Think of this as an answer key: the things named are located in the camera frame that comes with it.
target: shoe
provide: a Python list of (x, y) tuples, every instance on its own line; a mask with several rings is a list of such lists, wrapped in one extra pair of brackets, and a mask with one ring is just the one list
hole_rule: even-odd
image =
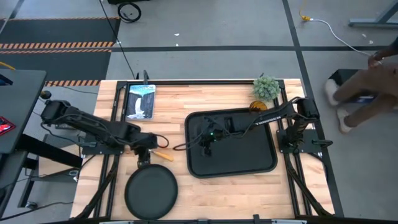
[(337, 89), (338, 89), (338, 86), (334, 80), (328, 79), (326, 81), (325, 93), (326, 93), (326, 97), (328, 98), (329, 104), (331, 104), (332, 106), (337, 106), (339, 104), (339, 102), (336, 101), (333, 97), (333, 95), (335, 94)]
[(338, 121), (340, 123), (340, 132), (343, 134), (347, 134), (352, 129), (351, 127), (348, 127), (347, 124), (344, 122), (344, 118), (347, 117), (349, 113), (343, 108), (338, 108), (336, 113)]

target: potted plant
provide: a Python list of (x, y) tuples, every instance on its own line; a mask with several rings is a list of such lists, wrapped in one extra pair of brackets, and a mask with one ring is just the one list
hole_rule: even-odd
[(263, 74), (254, 82), (253, 94), (256, 99), (261, 101), (272, 101), (280, 93), (279, 83), (275, 78), (263, 76)]

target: gray floor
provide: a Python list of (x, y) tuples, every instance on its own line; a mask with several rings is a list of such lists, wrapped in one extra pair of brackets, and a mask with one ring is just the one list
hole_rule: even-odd
[[(303, 13), (328, 21), (336, 34), (352, 45), (388, 45), (397, 36), (397, 30), (354, 29), (348, 27), (347, 22), (351, 17), (376, 17), (391, 1), (308, 0)], [(8, 17), (16, 2), (2, 0), (0, 17)], [(289, 0), (289, 4), (301, 46), (341, 46), (326, 25), (300, 21), (301, 1)], [(115, 16), (115, 7), (105, 5), (109, 16)], [(119, 38), (123, 47), (293, 45), (282, 1), (151, 0), (138, 5), (143, 13), (141, 20), (121, 24)], [(97, 0), (25, 0), (17, 17), (103, 17), (103, 13)], [(152, 79), (255, 78), (262, 72), (277, 78), (301, 78), (294, 51), (128, 52), (126, 55), (135, 72), (146, 69)], [(393, 140), (398, 116), (395, 113), (379, 116), (352, 133), (342, 135), (338, 131), (335, 110), (325, 103), (322, 92), (323, 83), (335, 70), (366, 68), (366, 57), (355, 52), (304, 52), (303, 56), (326, 138), (334, 141), (330, 157), (345, 216), (398, 220), (398, 175), (395, 172), (398, 145)], [(396, 61), (397, 58), (390, 58), (390, 62)], [(112, 53), (107, 79), (125, 78), (131, 78), (131, 74), (123, 55)], [(79, 89), (98, 91), (97, 87)], [(93, 95), (60, 87), (50, 91), (54, 99), (68, 100), (89, 113), (95, 107)], [(42, 108), (42, 103), (38, 102), (35, 111), (40, 112)], [(45, 132), (38, 128), (39, 123), (39, 118), (33, 114), (25, 132), (43, 138)], [(15, 209), (21, 187), (23, 183), (17, 185), (16, 195), (5, 215), (24, 211)], [(69, 202), (73, 200), (74, 190), (75, 184), (39, 183), (34, 187), (31, 200), (41, 205)], [(65, 220), (70, 208), (57, 205), (5, 223)]]

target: black desk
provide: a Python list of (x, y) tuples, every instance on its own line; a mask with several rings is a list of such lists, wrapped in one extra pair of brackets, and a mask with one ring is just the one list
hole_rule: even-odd
[[(23, 167), (35, 169), (37, 161), (28, 159), (28, 153), (46, 157), (72, 167), (81, 167), (78, 156), (53, 147), (26, 134), (25, 126), (44, 86), (45, 71), (0, 70), (0, 74), (13, 81), (11, 86), (0, 86), (0, 116), (5, 117), (16, 128), (0, 136), (0, 217), (2, 217), (14, 183)], [(33, 183), (25, 189), (22, 198), (29, 196)]]

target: black frying pan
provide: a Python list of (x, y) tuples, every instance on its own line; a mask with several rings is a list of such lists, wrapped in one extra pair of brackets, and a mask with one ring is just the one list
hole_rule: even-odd
[(178, 186), (173, 173), (164, 166), (150, 164), (130, 176), (124, 199), (135, 217), (157, 220), (172, 209), (177, 194)]

